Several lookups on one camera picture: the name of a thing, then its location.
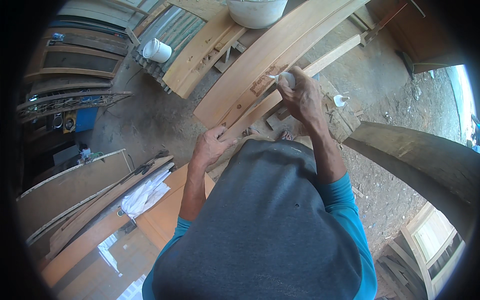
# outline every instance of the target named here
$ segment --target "man's right hand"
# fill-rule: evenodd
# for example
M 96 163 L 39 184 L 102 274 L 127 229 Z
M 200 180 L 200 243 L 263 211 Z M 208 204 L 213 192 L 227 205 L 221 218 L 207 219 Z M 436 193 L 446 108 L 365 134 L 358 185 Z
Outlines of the man's right hand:
M 289 88 L 285 78 L 281 78 L 276 87 L 290 114 L 305 127 L 324 120 L 322 113 L 324 94 L 321 92 L 319 83 L 308 77 L 299 67 L 293 67 L 289 72 L 293 74 L 296 81 L 293 90 Z

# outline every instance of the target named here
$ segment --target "blue sleeve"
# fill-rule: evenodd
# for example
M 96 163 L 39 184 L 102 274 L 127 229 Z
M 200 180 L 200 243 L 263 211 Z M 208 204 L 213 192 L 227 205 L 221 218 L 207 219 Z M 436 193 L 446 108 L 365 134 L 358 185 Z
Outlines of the blue sleeve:
M 192 224 L 191 221 L 187 221 L 185 219 L 182 219 L 181 217 L 178 217 L 177 220 L 177 227 L 175 227 L 175 232 L 173 233 L 173 237 L 171 238 L 170 241 L 163 247 L 162 251 L 160 251 L 160 254 L 155 260 L 158 260 L 160 256 L 168 249 L 170 248 L 176 241 L 178 241 L 184 234 L 187 232 L 188 227 Z M 153 290 L 152 290 L 152 281 L 153 281 L 153 267 L 152 270 L 148 273 L 147 277 L 144 280 L 144 284 L 142 286 L 142 297 L 144 300 L 155 300 L 155 297 L 153 295 Z
M 348 172 L 334 183 L 320 185 L 319 193 L 324 201 L 325 211 L 350 234 L 359 249 L 362 279 L 354 299 L 374 299 L 377 293 L 377 277 Z

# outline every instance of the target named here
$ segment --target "dirt floor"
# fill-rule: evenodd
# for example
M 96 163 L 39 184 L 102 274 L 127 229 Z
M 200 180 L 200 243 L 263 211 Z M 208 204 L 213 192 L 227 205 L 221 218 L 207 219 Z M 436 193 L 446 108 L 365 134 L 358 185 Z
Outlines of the dirt floor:
M 356 26 L 345 20 L 308 51 L 305 58 L 314 61 L 359 33 Z M 384 29 L 367 47 L 355 47 L 322 73 L 339 92 L 352 97 L 349 103 L 355 112 L 363 110 L 361 120 L 403 126 L 460 142 L 458 112 L 446 71 L 435 70 L 435 78 L 422 73 L 412 79 L 396 55 L 396 48 Z M 135 96 L 107 112 L 100 109 L 95 128 L 82 132 L 78 139 L 95 152 L 126 148 L 136 166 L 165 148 L 175 156 L 176 165 L 182 166 L 190 160 L 196 137 L 206 130 L 192 115 L 193 110 L 219 76 L 216 70 L 210 70 L 185 100 L 174 93 L 167 95 L 128 56 L 113 88 L 132 91 Z M 294 135 L 302 132 L 302 125 L 296 120 L 275 131 L 264 120 L 257 121 L 255 126 L 271 137 L 277 137 L 285 129 Z M 346 146 L 339 146 L 339 150 L 352 185 L 365 195 L 357 198 L 357 205 L 376 260 L 382 247 L 415 216 L 425 199 L 357 152 Z M 216 165 L 228 160 L 231 152 L 225 153 Z

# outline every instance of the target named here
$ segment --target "glue bottle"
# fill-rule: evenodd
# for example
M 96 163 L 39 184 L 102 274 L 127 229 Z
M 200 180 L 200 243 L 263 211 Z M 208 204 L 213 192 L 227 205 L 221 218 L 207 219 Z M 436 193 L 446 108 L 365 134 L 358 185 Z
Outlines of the glue bottle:
M 281 72 L 277 76 L 273 76 L 273 75 L 267 75 L 267 76 L 270 77 L 270 78 L 275 78 L 275 83 L 278 83 L 278 80 L 280 79 L 279 78 L 280 76 L 284 77 L 288 82 L 288 87 L 289 88 L 294 88 L 295 85 L 297 84 L 297 82 L 295 81 L 295 77 L 293 76 L 292 73 Z

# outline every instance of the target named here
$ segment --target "white bucket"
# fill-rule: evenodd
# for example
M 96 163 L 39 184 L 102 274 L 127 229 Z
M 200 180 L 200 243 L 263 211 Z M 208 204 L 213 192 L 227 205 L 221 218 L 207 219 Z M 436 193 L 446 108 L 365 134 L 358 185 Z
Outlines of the white bucket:
M 144 47 L 143 56 L 146 60 L 165 62 L 170 58 L 170 55 L 172 55 L 172 48 L 156 38 L 149 41 Z
M 243 27 L 265 28 L 282 17 L 287 0 L 227 0 L 232 19 Z

